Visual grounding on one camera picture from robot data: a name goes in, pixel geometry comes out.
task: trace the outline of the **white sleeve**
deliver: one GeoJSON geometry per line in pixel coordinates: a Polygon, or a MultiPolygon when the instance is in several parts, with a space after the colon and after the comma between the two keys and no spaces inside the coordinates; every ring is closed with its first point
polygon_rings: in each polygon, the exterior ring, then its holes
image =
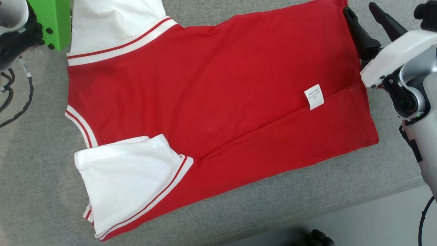
{"type": "Polygon", "coordinates": [[[162,0],[75,0],[70,55],[122,45],[164,16],[162,0]]]}

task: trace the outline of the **green plastic part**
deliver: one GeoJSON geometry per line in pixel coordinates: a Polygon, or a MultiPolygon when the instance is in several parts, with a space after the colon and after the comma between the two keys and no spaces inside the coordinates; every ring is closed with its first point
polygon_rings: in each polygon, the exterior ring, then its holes
{"type": "Polygon", "coordinates": [[[43,40],[58,51],[71,42],[70,0],[28,0],[42,24],[43,40]]]}

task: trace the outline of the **clothing tag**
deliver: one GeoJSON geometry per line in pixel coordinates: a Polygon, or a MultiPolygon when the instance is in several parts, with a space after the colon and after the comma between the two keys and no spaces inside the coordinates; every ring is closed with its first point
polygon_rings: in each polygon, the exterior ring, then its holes
{"type": "Polygon", "coordinates": [[[23,66],[23,69],[26,72],[26,76],[28,78],[32,77],[32,74],[30,74],[30,70],[29,70],[29,67],[27,66],[26,61],[23,58],[19,58],[18,60],[20,61],[21,65],[23,66]]]}
{"type": "Polygon", "coordinates": [[[325,102],[320,85],[316,84],[305,91],[305,96],[309,102],[309,110],[313,110],[325,102]]]}

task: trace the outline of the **red fabric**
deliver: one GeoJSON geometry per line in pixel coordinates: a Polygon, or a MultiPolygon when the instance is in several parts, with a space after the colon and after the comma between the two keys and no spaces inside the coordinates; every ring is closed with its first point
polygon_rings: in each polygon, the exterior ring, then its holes
{"type": "Polygon", "coordinates": [[[99,145],[163,133],[195,158],[152,210],[104,239],[260,179],[378,142],[342,9],[315,0],[175,25],[122,56],[69,67],[69,105],[99,145]],[[304,91],[325,103],[309,110],[304,91]]]}

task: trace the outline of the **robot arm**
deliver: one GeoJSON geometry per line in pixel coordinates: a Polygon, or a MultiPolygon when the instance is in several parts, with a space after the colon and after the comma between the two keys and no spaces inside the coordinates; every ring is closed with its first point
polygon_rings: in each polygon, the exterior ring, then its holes
{"type": "Polygon", "coordinates": [[[416,8],[414,16],[423,19],[423,30],[410,32],[375,3],[369,8],[392,43],[381,49],[353,11],[345,8],[355,47],[363,60],[361,78],[367,87],[384,89],[390,95],[402,120],[399,130],[437,197],[437,1],[416,8]]]}

